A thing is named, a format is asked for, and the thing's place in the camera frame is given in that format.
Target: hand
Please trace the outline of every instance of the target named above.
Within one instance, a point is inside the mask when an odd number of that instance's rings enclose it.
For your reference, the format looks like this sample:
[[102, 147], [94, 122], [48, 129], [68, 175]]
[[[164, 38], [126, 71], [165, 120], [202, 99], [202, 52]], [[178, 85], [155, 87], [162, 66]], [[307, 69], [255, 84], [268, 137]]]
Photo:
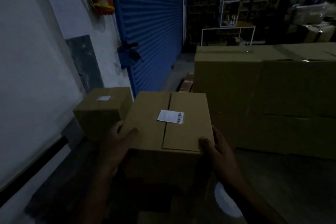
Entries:
[[223, 134], [214, 126], [212, 132], [215, 145], [207, 138], [200, 138], [201, 149], [210, 157], [212, 169], [217, 179], [229, 188], [241, 188], [245, 185], [245, 179], [240, 171], [232, 149], [226, 142]]
[[118, 131], [122, 125], [122, 120], [115, 123], [100, 147], [99, 166], [106, 174], [116, 174], [118, 166], [124, 159], [132, 141], [137, 137], [138, 130], [136, 128], [132, 129], [125, 137], [120, 137]]

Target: blue shutter door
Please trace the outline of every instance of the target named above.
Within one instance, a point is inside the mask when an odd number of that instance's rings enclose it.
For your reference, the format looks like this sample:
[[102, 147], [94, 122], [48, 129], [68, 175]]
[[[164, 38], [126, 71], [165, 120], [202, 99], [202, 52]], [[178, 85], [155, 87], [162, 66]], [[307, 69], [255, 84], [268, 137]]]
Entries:
[[134, 95], [162, 90], [183, 44], [183, 0], [113, 0], [121, 41], [138, 43], [129, 66]]

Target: wall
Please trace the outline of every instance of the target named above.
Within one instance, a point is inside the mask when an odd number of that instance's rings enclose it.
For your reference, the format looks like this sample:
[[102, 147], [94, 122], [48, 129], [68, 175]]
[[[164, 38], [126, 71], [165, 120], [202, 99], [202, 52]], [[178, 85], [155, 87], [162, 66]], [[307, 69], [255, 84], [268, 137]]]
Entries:
[[[85, 93], [49, 0], [0, 1], [1, 189], [60, 137]], [[115, 17], [95, 18], [86, 0], [83, 7], [90, 15], [90, 37], [104, 86], [129, 86], [116, 52], [120, 40]], [[62, 151], [42, 176], [34, 176], [8, 201], [15, 212], [4, 210], [6, 205], [0, 209], [0, 223], [12, 222], [23, 210], [69, 148]]]

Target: table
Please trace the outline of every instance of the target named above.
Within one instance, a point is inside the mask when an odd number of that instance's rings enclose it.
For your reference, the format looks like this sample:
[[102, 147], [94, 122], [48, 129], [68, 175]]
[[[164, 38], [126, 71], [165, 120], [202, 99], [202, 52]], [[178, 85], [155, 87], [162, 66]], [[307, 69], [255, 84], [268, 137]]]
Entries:
[[253, 25], [252, 23], [246, 22], [246, 21], [238, 21], [236, 26], [232, 26], [232, 27], [225, 27], [225, 28], [202, 28], [202, 36], [201, 36], [201, 46], [203, 46], [203, 31], [204, 30], [214, 30], [214, 29], [234, 29], [234, 28], [239, 28], [239, 36], [240, 37], [240, 33], [242, 31], [242, 28], [253, 28], [253, 33], [252, 33], [252, 37], [251, 37], [251, 42], [250, 45], [252, 45], [252, 41], [253, 41], [253, 37], [254, 37], [254, 31], [255, 31], [255, 25]]

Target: person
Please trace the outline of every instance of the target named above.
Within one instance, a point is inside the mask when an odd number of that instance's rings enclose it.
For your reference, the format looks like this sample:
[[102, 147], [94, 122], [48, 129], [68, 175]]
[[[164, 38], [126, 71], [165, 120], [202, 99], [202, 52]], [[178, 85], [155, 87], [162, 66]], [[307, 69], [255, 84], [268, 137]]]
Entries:
[[[121, 138], [118, 131], [122, 124], [122, 121], [114, 124], [107, 139], [102, 142], [97, 171], [84, 201], [78, 224], [98, 224], [104, 218], [111, 180], [138, 133], [135, 128]], [[287, 223], [247, 183], [223, 134], [214, 126], [212, 130], [215, 144], [203, 137], [199, 139], [199, 145], [210, 158], [212, 170], [218, 181], [236, 202], [245, 220], [248, 223]]]

